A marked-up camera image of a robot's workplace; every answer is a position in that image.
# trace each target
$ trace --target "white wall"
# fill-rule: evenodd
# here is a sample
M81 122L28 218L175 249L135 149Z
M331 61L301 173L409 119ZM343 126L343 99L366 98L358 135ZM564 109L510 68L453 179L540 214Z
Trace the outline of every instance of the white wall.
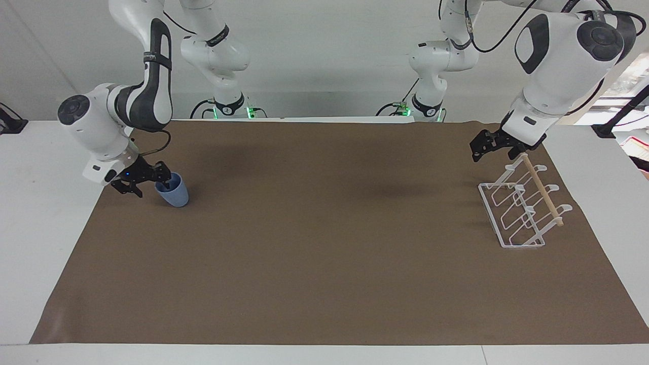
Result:
M649 18L643 0L611 2ZM415 80L408 52L444 39L434 0L219 4L231 34L252 50L252 64L240 74L244 92L271 116L373 115L400 100ZM165 8L187 24L178 2ZM486 3L476 24L478 44L493 45L521 10ZM54 119L63 99L102 82L141 81L141 45L112 20L107 0L0 0L0 13L0 100L27 118ZM187 118L196 102L210 97L210 85L180 57L185 34L169 27L175 117ZM447 75L448 120L502 119L527 79L513 55L515 35L482 55L476 68ZM649 45L643 42L635 54Z

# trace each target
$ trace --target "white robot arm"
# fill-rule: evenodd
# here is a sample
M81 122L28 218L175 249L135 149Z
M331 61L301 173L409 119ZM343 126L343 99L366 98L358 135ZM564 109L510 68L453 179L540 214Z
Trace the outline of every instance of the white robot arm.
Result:
M235 72L248 68L248 49L230 35L214 0L180 0L180 4L196 32L182 40L180 50L213 85L217 117L246 118L247 103Z
M197 31L183 41L182 54L214 84L217 108L224 116L234 116L245 102L234 72L248 66L249 54L228 37L214 1L181 3ZM90 152L83 173L87 179L142 197L137 184L166 183L171 172L163 162L148 164L125 129L163 131L171 120L171 34L162 20L164 0L109 0L108 6L115 21L144 48L144 80L135 86L101 84L87 94L74 95L60 105L58 119ZM165 133L168 144L171 135Z
M125 128L162 130L171 119L171 35L162 21L164 1L109 0L113 18L144 47L144 80L135 86L101 84L66 99L58 119L88 151L83 175L122 194L142 196L143 181L170 180L163 162L149 165Z
M629 53L636 36L631 17L606 9L605 1L501 1L551 14L533 18L519 34L516 56L530 82L514 100L501 128L494 133L482 131L471 142L475 161L502 147L512 147L511 158L538 147L546 130ZM482 3L448 1L441 16L448 40L419 44L412 53L410 63L421 78L411 100L416 116L432 120L439 113L447 89L441 72L462 71L477 63L472 24Z

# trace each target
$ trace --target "white table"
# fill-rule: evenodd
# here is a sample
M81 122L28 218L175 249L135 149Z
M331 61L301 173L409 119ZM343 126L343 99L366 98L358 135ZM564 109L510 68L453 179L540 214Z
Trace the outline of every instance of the white table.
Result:
M412 119L281 121L407 123ZM614 140L598 139L588 127L555 126L548 133L545 146L633 302L649 323L649 181ZM33 121L20 135L0 136L0 154L0 344L6 344L0 346L0 364L649 363L649 345L25 346L102 188L81 177L87 153L64 133L58 122Z

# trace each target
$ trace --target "plastic cup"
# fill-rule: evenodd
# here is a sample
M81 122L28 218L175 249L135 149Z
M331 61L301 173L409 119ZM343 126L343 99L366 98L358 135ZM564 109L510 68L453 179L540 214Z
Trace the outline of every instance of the plastic cup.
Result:
M171 173L171 180L168 181L169 188L165 187L161 182L156 182L156 191L160 194L167 203L176 208L184 207L190 201L190 195L187 192L187 186L182 180L182 177L175 173Z

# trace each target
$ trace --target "wooden stick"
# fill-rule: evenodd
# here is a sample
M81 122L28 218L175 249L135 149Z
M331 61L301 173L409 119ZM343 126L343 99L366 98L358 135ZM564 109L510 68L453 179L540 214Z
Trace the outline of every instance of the wooden stick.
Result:
M534 169L534 166L530 162L530 159L528 158L527 154L523 154L523 162L525 162L525 166L528 168L530 171L530 175L532 175L532 180L534 180L534 184L536 184L536 188L539 189L539 192L541 193L541 196L543 196L543 201L545 202L545 205L548 206L548 209L550 209L550 213L553 218L559 218L557 221L557 225L559 227L563 227L563 219L559 215L559 212L557 211L557 208L554 206L554 203L552 202L552 199L550 198L550 194L548 194L547 191L545 191L545 186L543 186L543 183L541 182L541 179L539 178L539 174L536 173L536 170Z

